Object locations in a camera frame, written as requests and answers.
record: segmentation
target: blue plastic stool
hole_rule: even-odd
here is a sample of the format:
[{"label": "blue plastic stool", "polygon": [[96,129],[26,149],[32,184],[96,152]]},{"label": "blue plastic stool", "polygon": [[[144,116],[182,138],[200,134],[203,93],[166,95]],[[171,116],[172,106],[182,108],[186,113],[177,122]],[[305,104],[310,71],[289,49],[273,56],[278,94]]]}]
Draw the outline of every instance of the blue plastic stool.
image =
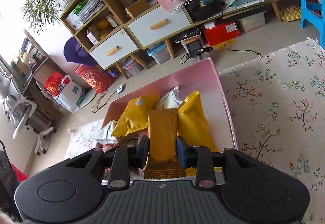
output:
[{"label": "blue plastic stool", "polygon": [[[314,10],[322,11],[322,18],[315,15]],[[305,20],[308,20],[320,32],[320,45],[325,48],[325,0],[322,0],[321,4],[308,4],[307,0],[301,0],[301,23],[300,26],[303,28]]]}]

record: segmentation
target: brown box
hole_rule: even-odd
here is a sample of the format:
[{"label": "brown box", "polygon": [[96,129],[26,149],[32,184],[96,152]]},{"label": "brown box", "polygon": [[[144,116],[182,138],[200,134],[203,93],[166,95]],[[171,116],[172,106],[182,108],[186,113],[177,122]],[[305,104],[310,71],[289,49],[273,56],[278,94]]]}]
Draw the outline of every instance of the brown box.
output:
[{"label": "brown box", "polygon": [[125,9],[125,11],[129,17],[136,18],[142,12],[146,11],[149,7],[149,4],[145,0],[139,0]]}]

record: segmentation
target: drawer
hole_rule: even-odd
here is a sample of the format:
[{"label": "drawer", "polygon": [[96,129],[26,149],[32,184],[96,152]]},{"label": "drawer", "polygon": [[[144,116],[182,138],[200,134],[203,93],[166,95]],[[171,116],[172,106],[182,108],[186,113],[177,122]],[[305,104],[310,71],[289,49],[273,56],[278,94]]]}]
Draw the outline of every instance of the drawer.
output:
[{"label": "drawer", "polygon": [[[164,20],[167,23],[157,29],[151,30],[150,27]],[[148,14],[140,17],[128,25],[142,46],[147,46],[159,39],[162,39],[175,31],[183,29],[190,25],[184,11],[179,9],[177,12],[168,13],[163,7],[158,7]]]},{"label": "drawer", "polygon": [[[109,54],[116,46],[117,51]],[[137,49],[133,40],[122,29],[96,47],[90,55],[105,69]]]}]

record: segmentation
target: clear plastic container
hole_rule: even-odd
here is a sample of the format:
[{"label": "clear plastic container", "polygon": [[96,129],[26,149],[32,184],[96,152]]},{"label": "clear plastic container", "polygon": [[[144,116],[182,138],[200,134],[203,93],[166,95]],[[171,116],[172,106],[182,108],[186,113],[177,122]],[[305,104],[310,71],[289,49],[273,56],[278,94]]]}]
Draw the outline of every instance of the clear plastic container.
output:
[{"label": "clear plastic container", "polygon": [[264,26],[265,25],[264,13],[265,11],[238,20],[240,27],[244,30],[244,32],[248,32],[253,29],[259,28],[261,26]]},{"label": "clear plastic container", "polygon": [[147,54],[152,56],[157,64],[162,64],[163,62],[170,59],[170,54],[167,50],[166,44],[164,42],[160,42],[150,48],[147,49]]},{"label": "clear plastic container", "polygon": [[131,75],[135,75],[142,71],[143,67],[134,59],[129,60],[124,66],[124,70],[127,70]]}]

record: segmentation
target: ribbed gray plate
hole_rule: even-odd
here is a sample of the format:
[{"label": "ribbed gray plate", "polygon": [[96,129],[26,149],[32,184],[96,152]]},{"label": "ribbed gray plate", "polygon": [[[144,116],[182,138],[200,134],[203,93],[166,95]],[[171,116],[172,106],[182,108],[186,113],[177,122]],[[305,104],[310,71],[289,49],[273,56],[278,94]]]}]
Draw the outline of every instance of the ribbed gray plate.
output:
[{"label": "ribbed gray plate", "polygon": [[190,181],[136,181],[113,192],[93,215],[78,224],[244,224],[229,214],[215,194],[194,189]]}]

